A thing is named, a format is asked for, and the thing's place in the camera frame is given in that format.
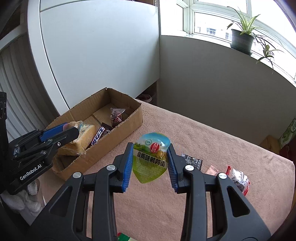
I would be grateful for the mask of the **bagged sliced bread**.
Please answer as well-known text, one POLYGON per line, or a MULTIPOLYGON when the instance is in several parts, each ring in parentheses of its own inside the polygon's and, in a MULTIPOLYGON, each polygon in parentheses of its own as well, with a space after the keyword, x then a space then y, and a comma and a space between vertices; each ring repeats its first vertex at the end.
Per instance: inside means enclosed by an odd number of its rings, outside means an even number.
POLYGON ((79 130, 79 136, 69 144, 58 149, 58 154, 63 156, 79 156, 85 153, 87 147, 92 142, 97 127, 83 121, 71 121, 63 126, 63 130, 75 127, 79 130))

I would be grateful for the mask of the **small pink candy packet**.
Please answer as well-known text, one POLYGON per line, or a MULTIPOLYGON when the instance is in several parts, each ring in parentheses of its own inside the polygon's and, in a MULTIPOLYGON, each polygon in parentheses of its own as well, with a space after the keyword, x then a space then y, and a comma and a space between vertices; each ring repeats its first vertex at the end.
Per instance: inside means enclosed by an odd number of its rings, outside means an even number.
POLYGON ((219 173, 219 170, 213 165, 211 165, 205 173, 208 175, 216 176, 219 173))

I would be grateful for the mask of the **clear dark jujube bag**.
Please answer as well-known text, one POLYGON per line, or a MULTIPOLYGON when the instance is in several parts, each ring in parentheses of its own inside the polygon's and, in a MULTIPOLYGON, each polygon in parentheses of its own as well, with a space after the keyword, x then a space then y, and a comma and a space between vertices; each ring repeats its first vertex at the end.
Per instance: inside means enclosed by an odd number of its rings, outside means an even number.
POLYGON ((235 183, 243 195, 246 196, 250 187, 248 177, 242 171, 236 170, 231 166, 227 167, 226 175, 235 183))

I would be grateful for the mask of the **Snickers bar Chinese label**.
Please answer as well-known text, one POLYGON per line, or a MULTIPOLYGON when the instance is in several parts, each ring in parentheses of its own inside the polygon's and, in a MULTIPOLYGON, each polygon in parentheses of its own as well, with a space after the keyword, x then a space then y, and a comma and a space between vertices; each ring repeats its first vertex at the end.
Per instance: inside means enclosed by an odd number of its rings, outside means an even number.
POLYGON ((113 127, 106 124, 106 123, 102 123, 101 127, 99 128, 99 130, 97 131, 97 133, 95 134, 93 140, 91 141, 89 147, 94 146, 95 144, 97 144, 97 142, 104 137, 105 135, 107 135, 108 133, 110 133, 112 131, 113 127))

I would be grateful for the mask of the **small black candy packet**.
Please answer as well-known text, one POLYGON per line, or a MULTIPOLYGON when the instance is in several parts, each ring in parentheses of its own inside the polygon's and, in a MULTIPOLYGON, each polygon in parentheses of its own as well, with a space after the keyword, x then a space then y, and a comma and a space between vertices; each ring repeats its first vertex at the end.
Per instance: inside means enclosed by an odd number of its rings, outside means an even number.
POLYGON ((182 153, 182 157, 186 160, 188 165, 192 165, 201 171, 203 160, 196 159, 196 158, 186 155, 184 153, 182 153))

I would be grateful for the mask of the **green quail egg pouch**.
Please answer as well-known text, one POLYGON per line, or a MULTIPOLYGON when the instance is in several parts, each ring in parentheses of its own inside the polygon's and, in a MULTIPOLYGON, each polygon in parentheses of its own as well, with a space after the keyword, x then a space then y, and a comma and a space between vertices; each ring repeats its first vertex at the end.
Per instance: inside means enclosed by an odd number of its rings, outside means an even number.
POLYGON ((166 172, 170 144, 161 133, 147 133, 134 143, 132 170, 140 183, 154 181, 166 172))

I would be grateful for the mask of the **chicken snack pouch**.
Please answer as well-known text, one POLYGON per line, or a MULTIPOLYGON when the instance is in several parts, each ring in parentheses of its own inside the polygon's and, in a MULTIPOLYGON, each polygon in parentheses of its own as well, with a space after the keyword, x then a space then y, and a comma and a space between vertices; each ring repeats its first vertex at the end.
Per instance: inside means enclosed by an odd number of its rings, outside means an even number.
POLYGON ((129 237, 129 236, 127 236, 127 235, 125 235, 124 233, 121 233, 121 232, 119 232, 117 234, 117 238, 118 238, 118 241, 137 241, 134 238, 131 238, 131 237, 129 237))

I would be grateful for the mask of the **brown cardboard box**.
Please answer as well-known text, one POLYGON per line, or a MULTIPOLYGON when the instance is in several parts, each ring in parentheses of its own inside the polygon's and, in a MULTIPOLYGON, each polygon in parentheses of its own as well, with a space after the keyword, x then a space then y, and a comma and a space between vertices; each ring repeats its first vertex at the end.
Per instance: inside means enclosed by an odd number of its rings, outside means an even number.
POLYGON ((79 137, 58 149, 52 170, 67 180, 74 172, 84 173, 138 129, 142 107, 127 94, 104 88, 65 112, 47 128, 68 123, 79 129, 79 137))

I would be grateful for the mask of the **white cabinet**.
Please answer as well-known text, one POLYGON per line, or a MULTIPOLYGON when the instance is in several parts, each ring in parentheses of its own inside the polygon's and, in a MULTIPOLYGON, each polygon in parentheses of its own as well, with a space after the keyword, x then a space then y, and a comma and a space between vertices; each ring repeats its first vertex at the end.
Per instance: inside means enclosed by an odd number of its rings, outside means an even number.
POLYGON ((159 11, 136 1, 29 1, 33 60, 59 114, 111 87, 137 97, 160 77, 159 11))

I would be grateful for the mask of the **green printed bag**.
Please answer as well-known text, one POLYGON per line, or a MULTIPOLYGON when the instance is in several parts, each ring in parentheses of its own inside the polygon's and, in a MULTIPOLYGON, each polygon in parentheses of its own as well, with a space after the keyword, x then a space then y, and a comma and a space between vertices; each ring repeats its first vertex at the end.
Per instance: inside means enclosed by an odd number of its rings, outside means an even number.
POLYGON ((283 148, 287 145, 294 137, 295 137, 295 130, 296 130, 296 119, 294 118, 285 132, 279 138, 280 148, 283 148))

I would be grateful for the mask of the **potted spider plant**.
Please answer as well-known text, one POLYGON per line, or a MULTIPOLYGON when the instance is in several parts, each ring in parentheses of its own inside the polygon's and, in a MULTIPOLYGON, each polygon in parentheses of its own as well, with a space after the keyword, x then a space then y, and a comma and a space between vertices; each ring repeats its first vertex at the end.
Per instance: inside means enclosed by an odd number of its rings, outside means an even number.
POLYGON ((235 9, 231 6, 227 6, 227 8, 234 10, 239 19, 239 22, 232 21, 227 26, 227 30, 234 24, 239 27, 239 30, 231 29, 232 40, 230 47, 242 53, 251 55, 253 42, 256 41, 257 44, 259 44, 262 48, 262 56, 259 57, 256 63, 259 63, 263 59, 265 59, 270 63, 271 68, 274 69, 274 53, 282 52, 282 50, 276 49, 265 35, 256 33, 257 30, 265 31, 264 28, 254 24, 254 22, 261 14, 255 16, 247 16, 247 14, 244 14, 240 9, 235 9))

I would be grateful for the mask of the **white window frame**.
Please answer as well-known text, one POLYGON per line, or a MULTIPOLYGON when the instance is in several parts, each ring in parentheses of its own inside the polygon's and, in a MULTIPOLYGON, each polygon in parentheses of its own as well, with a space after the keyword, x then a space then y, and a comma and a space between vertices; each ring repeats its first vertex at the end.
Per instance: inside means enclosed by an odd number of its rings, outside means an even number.
POLYGON ((295 84, 295 28, 276 1, 159 1, 161 34, 230 47, 251 30, 250 56, 295 84))

